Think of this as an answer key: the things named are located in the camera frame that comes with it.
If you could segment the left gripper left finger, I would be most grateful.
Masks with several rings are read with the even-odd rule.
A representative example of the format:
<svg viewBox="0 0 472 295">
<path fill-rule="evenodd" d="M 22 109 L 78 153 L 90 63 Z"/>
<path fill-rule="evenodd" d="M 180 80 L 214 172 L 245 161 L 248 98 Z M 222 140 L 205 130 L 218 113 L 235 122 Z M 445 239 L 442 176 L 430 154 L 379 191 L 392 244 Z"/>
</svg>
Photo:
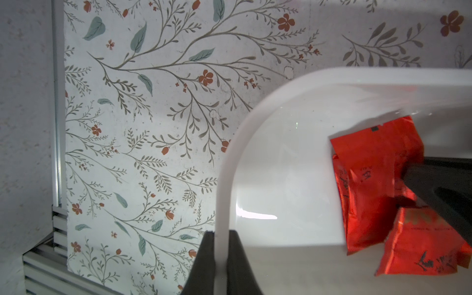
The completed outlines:
<svg viewBox="0 0 472 295">
<path fill-rule="evenodd" d="M 214 295 L 215 234 L 206 231 L 180 295 Z"/>
</svg>

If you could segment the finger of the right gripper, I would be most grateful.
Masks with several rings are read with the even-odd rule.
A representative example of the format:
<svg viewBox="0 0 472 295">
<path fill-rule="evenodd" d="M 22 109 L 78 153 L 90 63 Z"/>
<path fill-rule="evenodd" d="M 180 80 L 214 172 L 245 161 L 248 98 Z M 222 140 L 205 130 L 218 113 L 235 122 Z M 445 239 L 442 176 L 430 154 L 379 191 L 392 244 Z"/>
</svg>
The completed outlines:
<svg viewBox="0 0 472 295">
<path fill-rule="evenodd" d="M 456 168 L 461 170 L 472 169 L 472 159 L 450 158 L 450 157 L 425 157 L 425 165 L 437 167 Z"/>
<path fill-rule="evenodd" d="M 471 170 L 415 164 L 406 169 L 403 182 L 468 244 L 472 243 Z"/>
</svg>

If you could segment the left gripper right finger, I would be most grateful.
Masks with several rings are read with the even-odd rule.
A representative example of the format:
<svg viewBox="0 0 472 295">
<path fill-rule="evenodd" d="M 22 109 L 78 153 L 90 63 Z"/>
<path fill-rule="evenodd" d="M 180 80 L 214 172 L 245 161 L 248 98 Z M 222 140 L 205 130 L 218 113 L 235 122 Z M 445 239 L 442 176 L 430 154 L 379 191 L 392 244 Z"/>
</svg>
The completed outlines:
<svg viewBox="0 0 472 295">
<path fill-rule="evenodd" d="M 253 274 L 241 239 L 235 230 L 229 231 L 227 258 L 227 294 L 263 295 Z"/>
</svg>

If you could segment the red tea bag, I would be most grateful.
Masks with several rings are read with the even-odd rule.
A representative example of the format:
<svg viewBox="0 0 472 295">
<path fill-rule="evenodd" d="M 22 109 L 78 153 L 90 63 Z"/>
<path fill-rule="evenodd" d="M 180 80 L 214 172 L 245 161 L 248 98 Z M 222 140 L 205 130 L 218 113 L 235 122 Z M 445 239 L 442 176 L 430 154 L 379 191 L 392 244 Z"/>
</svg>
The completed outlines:
<svg viewBox="0 0 472 295">
<path fill-rule="evenodd" d="M 424 161 L 424 144 L 409 116 L 331 139 L 347 253 L 382 243 L 400 206 L 417 196 L 402 180 L 404 169 Z"/>
<path fill-rule="evenodd" d="M 471 261 L 472 247 L 436 211 L 401 207 L 375 275 L 449 275 Z"/>
</svg>

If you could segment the white plastic storage box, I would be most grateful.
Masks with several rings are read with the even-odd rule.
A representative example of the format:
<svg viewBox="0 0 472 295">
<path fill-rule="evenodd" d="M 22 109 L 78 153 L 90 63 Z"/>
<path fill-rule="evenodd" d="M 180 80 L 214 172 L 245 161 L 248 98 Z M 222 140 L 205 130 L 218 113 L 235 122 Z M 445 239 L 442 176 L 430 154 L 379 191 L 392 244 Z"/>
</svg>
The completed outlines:
<svg viewBox="0 0 472 295">
<path fill-rule="evenodd" d="M 215 293 L 227 292 L 233 229 L 265 295 L 469 295 L 471 270 L 377 277 L 382 245 L 346 254 L 330 140 L 403 116 L 413 118 L 427 156 L 470 157 L 471 71 L 331 68 L 263 99 L 218 177 Z"/>
</svg>

